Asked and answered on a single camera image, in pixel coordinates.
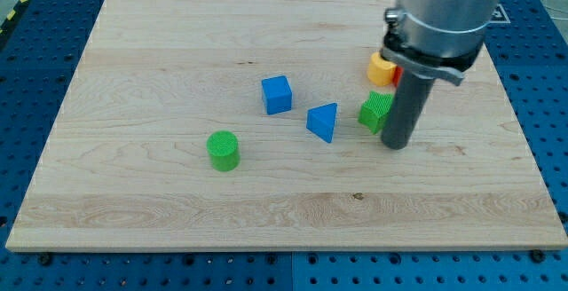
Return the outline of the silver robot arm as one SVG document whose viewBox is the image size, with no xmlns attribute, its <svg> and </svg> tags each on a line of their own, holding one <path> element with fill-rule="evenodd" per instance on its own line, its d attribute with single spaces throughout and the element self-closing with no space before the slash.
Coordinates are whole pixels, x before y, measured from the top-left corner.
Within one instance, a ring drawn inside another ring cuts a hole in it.
<svg viewBox="0 0 568 291">
<path fill-rule="evenodd" d="M 500 0 L 397 0 L 380 54 L 421 79 L 456 86 L 475 62 Z"/>
</svg>

